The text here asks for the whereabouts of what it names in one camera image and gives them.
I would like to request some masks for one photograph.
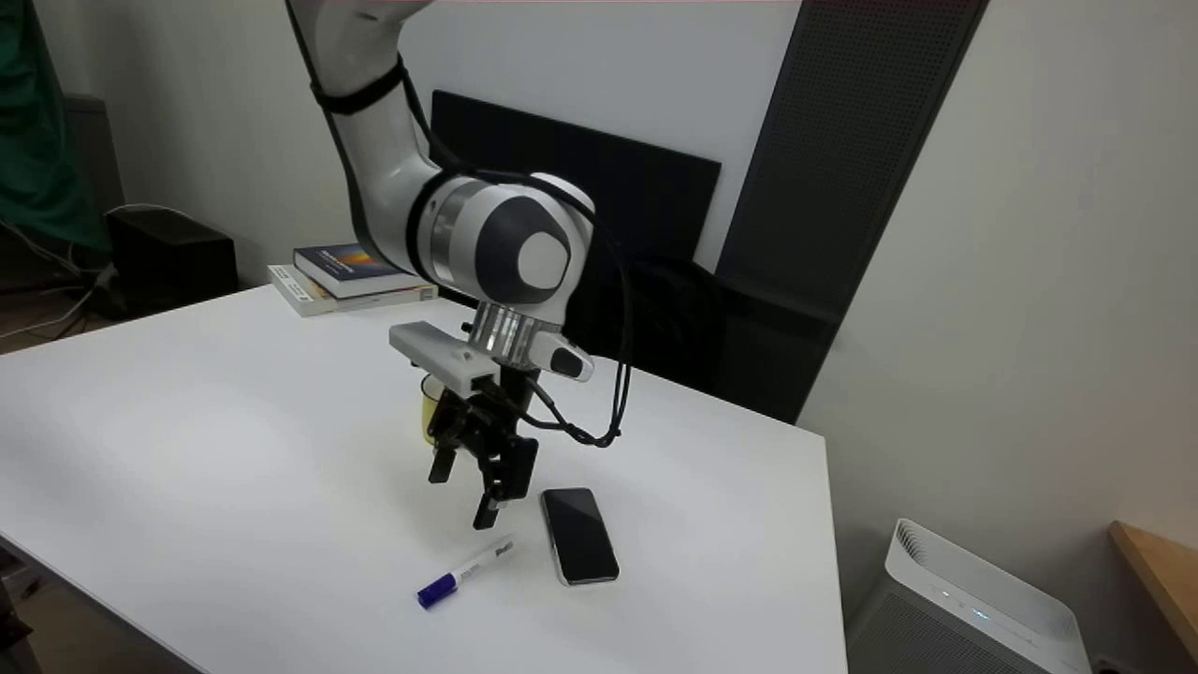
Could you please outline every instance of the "green curtain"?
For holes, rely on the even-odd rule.
[[[0,224],[108,251],[35,0],[0,0]]]

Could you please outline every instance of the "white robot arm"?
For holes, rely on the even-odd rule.
[[[583,379],[588,354],[561,322],[580,286],[591,221],[535,182],[492,182],[426,157],[404,96],[396,36],[431,0],[288,0],[303,58],[347,167],[356,234],[441,288],[485,304],[474,349],[501,367]],[[596,209],[567,178],[535,177]],[[395,343],[449,389],[467,392],[481,358],[431,328]]]
[[[629,367],[620,372],[610,429],[601,437],[567,424],[535,384],[538,372],[591,372],[561,338],[561,322],[591,251],[596,204],[555,177],[431,161],[435,140],[396,53],[404,24],[426,2],[288,0],[288,16],[347,173],[356,234],[384,259],[481,299],[467,339],[425,322],[396,327],[389,339],[447,384],[431,418],[431,483],[449,479],[457,448],[475,454],[475,528],[492,528],[498,505],[525,499],[533,479],[535,440],[520,437],[516,424],[610,444],[629,402]],[[533,395],[555,424],[527,415]]]

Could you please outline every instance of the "white wall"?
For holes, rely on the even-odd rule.
[[[69,93],[97,93],[129,193],[224,229],[240,266],[347,239],[342,163],[285,0],[37,0]],[[726,163],[717,266],[797,0],[441,0],[407,32],[419,86],[621,131]]]
[[[994,2],[803,415],[849,605],[908,514],[1182,671],[1107,525],[1198,544],[1194,72],[1198,0]]]

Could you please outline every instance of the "book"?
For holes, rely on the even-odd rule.
[[[336,299],[332,293],[325,293],[319,279],[313,279],[295,266],[271,266],[271,279],[303,317],[356,312],[356,308],[384,308],[384,304],[425,304],[425,299],[439,296],[435,286],[419,286],[419,288],[400,288],[400,293]]]
[[[396,293],[396,288],[426,288],[425,276],[411,276],[389,266],[385,259],[374,259],[359,244],[295,248],[291,266],[342,299]]]

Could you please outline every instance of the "wooden shelf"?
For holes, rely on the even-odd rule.
[[[1198,549],[1117,525],[1112,539],[1198,661]]]

